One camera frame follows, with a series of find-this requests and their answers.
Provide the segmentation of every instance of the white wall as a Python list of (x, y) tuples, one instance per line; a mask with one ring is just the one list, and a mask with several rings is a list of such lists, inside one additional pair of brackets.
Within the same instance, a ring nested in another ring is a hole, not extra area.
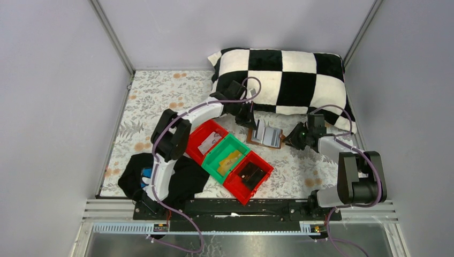
[(373, 0), (102, 0), (136, 69), (206, 69), (227, 47), (345, 55)]
[(128, 74), (88, 1), (0, 3), (1, 256), (67, 256)]
[(453, 1), (387, 0), (346, 73), (412, 256), (454, 252)]

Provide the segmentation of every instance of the floral pattern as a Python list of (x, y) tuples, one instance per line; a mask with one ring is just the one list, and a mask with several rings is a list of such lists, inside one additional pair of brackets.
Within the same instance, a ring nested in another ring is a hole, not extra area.
[[(150, 136), (165, 109), (180, 111), (206, 99), (211, 91), (212, 75), (213, 71), (136, 72), (100, 196), (125, 196), (117, 182), (131, 155), (151, 152)], [(284, 135), (288, 135), (298, 122), (306, 120), (304, 115), (269, 112), (255, 112), (254, 116), (272, 127), (281, 128)], [(226, 115), (215, 120), (240, 141), (246, 142), (247, 129), (236, 125), (233, 116)], [(341, 133), (333, 126), (327, 127), (328, 133)], [(352, 144), (349, 137), (343, 139)], [(247, 145), (274, 167), (271, 176), (260, 186), (254, 198), (306, 198), (312, 190), (336, 184), (337, 164), (311, 149), (296, 150), (285, 145), (281, 149), (272, 149)], [(233, 195), (210, 177), (203, 192), (196, 197), (233, 198)]]

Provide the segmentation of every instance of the pillow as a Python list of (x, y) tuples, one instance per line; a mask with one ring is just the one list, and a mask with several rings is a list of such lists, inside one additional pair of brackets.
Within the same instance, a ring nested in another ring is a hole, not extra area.
[[(342, 58), (335, 54), (281, 51), (272, 49), (227, 48), (208, 57), (215, 68), (213, 90), (221, 91), (235, 80), (257, 77), (261, 93), (254, 99), (254, 110), (277, 114), (306, 114), (325, 104), (344, 108), (353, 120), (344, 85)], [(256, 80), (248, 80), (248, 89), (258, 90)], [(320, 111), (325, 120), (342, 130), (349, 130), (347, 116), (339, 109)]]

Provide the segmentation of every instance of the black object in red bin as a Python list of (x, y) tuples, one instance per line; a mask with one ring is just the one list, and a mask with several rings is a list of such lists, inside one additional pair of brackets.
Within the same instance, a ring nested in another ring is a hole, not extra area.
[(267, 173), (260, 169), (257, 165), (252, 162), (246, 164), (246, 166), (238, 174), (243, 181), (243, 184), (249, 188), (249, 190), (254, 190), (258, 183), (265, 177)]

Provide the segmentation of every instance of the metal frame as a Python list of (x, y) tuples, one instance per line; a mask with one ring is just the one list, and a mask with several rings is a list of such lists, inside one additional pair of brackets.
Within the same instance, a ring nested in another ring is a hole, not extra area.
[[(110, 25), (110, 22), (105, 15), (102, 6), (100, 5), (98, 0), (89, 0), (90, 4), (93, 7), (93, 10), (95, 11), (96, 15), (98, 16), (105, 32), (107, 33), (113, 47), (115, 48), (118, 56), (120, 57), (122, 63), (124, 64), (125, 68), (128, 70), (128, 72), (131, 74), (132, 79), (133, 75), (135, 73), (134, 67), (131, 64), (127, 54), (125, 53), (122, 45), (120, 44), (120, 41), (118, 37), (116, 36), (114, 30), (112, 29), (112, 26)], [(354, 57), (354, 54), (364, 37), (364, 34), (366, 33), (366, 30), (369, 28), (373, 18), (375, 17), (377, 11), (379, 10), (380, 6), (384, 0), (375, 0), (373, 3), (369, 13), (367, 14), (363, 24), (361, 25), (361, 28), (359, 29), (352, 45), (350, 46), (345, 58), (344, 58), (344, 65), (345, 68), (348, 69), (348, 66)], [(122, 116), (123, 116), (123, 111), (124, 107), (127, 102), (127, 97), (129, 94), (129, 89), (131, 88), (131, 85), (128, 86), (127, 91), (125, 92), (125, 96), (123, 99), (123, 108), (122, 111), (119, 114), (119, 117), (117, 119), (117, 129), (112, 136), (112, 144), (116, 138), (116, 135), (118, 133), (118, 128), (119, 128), (119, 123), (121, 122)], [(362, 140), (361, 136), (361, 131), (358, 128), (358, 133), (353, 136), (353, 141), (354, 143), (358, 146), (361, 147), (362, 149), (365, 148), (365, 144)], [(109, 159), (110, 159), (111, 151), (109, 151), (106, 159), (105, 159), (105, 165), (104, 167), (107, 166)], [(103, 182), (104, 178), (104, 172), (102, 172), (102, 176), (100, 178), (100, 181), (98, 183), (98, 187), (96, 188), (95, 194), (98, 194), (99, 190), (101, 189), (101, 185)], [(85, 207), (85, 212), (82, 218), (82, 224), (80, 226), (80, 230), (77, 236), (77, 239), (74, 242), (74, 248), (70, 256), (72, 257), (83, 257), (86, 255), (87, 248), (89, 247), (90, 239), (92, 233), (94, 233), (94, 229), (96, 228), (97, 225), (99, 224), (116, 224), (117, 226), (123, 226), (124, 228), (126, 227), (131, 227), (131, 224), (151, 224), (151, 223), (165, 223), (165, 221), (135, 221), (132, 220), (133, 213), (135, 211), (135, 206), (134, 203), (131, 200), (125, 200), (125, 199), (89, 199), (87, 200), (86, 207)], [(398, 217), (395, 213), (394, 210), (394, 205), (392, 204), (392, 201), (388, 200), (385, 203), (379, 204), (373, 208), (368, 208), (368, 209), (363, 209), (363, 208), (348, 208), (348, 209), (343, 209), (342, 210), (342, 215), (343, 215), (343, 220), (342, 221), (332, 221), (332, 223), (356, 223), (356, 224), (376, 224), (380, 223), (384, 227), (387, 237), (388, 237), (388, 242), (391, 246), (391, 250), (393, 253), (393, 256), (404, 256), (408, 257), (410, 256), (408, 253), (408, 248), (405, 244), (405, 241), (402, 236), (402, 230), (399, 225), (399, 220)], [(303, 221), (300, 222), (301, 226), (301, 231), (296, 233), (304, 233), (304, 227), (308, 224), (323, 224), (323, 222), (318, 222), (318, 221)], [(182, 235), (189, 234), (191, 235), (192, 232), (177, 232)], [(211, 232), (213, 235), (223, 235), (225, 232)], [(285, 235), (285, 234), (292, 234), (295, 235), (294, 233), (287, 233), (287, 232), (279, 232), (279, 231), (273, 231), (271, 232), (266, 232), (266, 233), (257, 233), (254, 231), (251, 232), (241, 232), (241, 235)]]

